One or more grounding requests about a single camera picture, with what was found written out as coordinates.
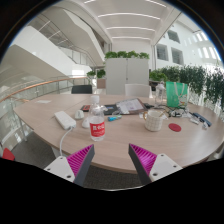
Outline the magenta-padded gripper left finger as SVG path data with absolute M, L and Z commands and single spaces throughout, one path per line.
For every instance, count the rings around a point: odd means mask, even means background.
M 68 157 L 57 157 L 45 171 L 82 186 L 94 155 L 94 145 L 91 144 Z

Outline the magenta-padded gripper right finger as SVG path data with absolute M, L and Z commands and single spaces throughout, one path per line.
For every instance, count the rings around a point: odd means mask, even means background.
M 140 146 L 130 144 L 128 153 L 143 185 L 159 180 L 182 169 L 166 154 L 154 154 Z

